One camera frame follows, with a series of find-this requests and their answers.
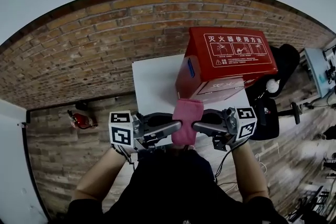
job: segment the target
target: brick wall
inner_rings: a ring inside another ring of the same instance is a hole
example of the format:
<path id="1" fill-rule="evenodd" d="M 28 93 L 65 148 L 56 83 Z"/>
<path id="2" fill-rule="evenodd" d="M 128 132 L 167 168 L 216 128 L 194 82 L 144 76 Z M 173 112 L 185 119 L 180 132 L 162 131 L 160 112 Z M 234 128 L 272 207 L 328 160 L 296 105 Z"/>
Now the brick wall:
<path id="1" fill-rule="evenodd" d="M 298 50 L 335 37 L 273 0 L 78 0 L 0 47 L 0 98 L 36 109 L 133 91 L 131 63 L 184 53 L 191 26 L 258 29 Z"/>

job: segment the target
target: person's left arm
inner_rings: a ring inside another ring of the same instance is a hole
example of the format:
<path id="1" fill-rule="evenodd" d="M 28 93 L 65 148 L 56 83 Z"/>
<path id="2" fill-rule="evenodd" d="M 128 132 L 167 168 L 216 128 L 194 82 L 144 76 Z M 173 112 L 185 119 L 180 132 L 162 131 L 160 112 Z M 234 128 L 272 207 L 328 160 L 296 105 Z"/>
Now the person's left arm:
<path id="1" fill-rule="evenodd" d="M 114 149 L 107 150 L 102 158 L 79 181 L 71 201 L 92 199 L 102 202 L 125 161 L 126 158 Z"/>

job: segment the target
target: forearm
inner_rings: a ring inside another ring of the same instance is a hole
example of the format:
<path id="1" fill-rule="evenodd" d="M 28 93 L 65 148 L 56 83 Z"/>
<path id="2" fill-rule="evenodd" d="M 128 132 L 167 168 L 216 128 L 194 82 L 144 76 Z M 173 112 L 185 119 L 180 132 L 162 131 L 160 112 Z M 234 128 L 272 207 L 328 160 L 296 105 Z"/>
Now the forearm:
<path id="1" fill-rule="evenodd" d="M 72 200 L 103 201 L 125 161 L 124 156 L 110 148 L 79 181 Z"/>
<path id="2" fill-rule="evenodd" d="M 238 188 L 243 201 L 247 202 L 256 196 L 269 198 L 265 175 L 249 143 L 235 149 L 232 155 L 236 166 Z"/>

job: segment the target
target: box top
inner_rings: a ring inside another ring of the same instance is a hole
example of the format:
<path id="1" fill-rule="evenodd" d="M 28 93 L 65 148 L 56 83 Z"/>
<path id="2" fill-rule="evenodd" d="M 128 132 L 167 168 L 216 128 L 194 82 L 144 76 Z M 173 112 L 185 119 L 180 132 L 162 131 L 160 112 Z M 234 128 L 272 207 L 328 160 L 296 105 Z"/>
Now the box top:
<path id="1" fill-rule="evenodd" d="M 190 44 L 198 57 L 203 81 L 244 74 L 274 74 L 278 71 L 262 31 L 191 27 Z"/>

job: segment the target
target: white marker cube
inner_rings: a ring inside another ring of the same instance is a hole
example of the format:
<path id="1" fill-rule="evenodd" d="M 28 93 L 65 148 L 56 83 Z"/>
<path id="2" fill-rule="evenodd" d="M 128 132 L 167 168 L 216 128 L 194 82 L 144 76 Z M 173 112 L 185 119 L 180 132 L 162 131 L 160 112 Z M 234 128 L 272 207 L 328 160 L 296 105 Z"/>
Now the white marker cube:
<path id="1" fill-rule="evenodd" d="M 251 106 L 245 108 L 236 108 L 234 117 L 237 120 L 237 138 L 241 140 L 254 134 L 257 126 L 257 117 Z"/>
<path id="2" fill-rule="evenodd" d="M 134 147 L 133 118 L 131 111 L 110 112 L 109 131 L 111 144 Z"/>

